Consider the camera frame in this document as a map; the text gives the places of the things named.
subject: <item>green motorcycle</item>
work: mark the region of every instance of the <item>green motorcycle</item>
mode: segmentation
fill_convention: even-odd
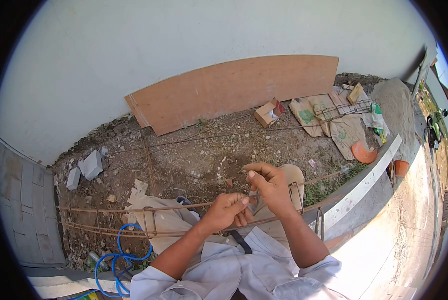
[[[440,129],[440,126],[442,126],[443,118],[447,117],[447,115],[447,109],[439,109],[427,116],[426,124],[429,129],[429,147],[437,150],[440,142],[443,141],[444,134]]]

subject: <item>white shirt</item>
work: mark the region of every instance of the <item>white shirt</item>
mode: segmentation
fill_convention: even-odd
[[[337,274],[341,262],[331,255],[299,269],[291,253],[257,226],[244,239],[252,249],[205,242],[201,262],[177,281],[154,267],[131,280],[131,300],[230,299],[239,291],[249,299],[346,298]]]

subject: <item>black belt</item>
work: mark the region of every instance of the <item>black belt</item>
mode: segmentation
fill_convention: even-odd
[[[236,242],[238,242],[239,245],[241,245],[241,247],[244,249],[245,254],[247,254],[247,255],[251,255],[252,254],[251,247],[249,247],[249,245],[245,242],[244,238],[239,234],[239,232],[237,232],[235,230],[231,230],[231,231],[228,231],[228,232],[232,235],[234,240]]]

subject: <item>terracotta flower pot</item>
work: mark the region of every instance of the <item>terracotta flower pot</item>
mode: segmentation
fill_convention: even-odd
[[[404,178],[409,168],[409,163],[407,161],[397,159],[394,161],[396,177]]]

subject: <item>paved floor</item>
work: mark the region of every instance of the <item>paved floor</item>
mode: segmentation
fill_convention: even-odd
[[[1,142],[0,214],[22,265],[66,265],[56,221],[53,175]]]
[[[436,251],[429,160],[428,149],[419,148],[406,177],[375,218],[334,251],[342,261],[340,277],[348,297],[388,299],[395,286],[419,288],[422,284]],[[384,190],[392,192],[390,181],[380,180]]]

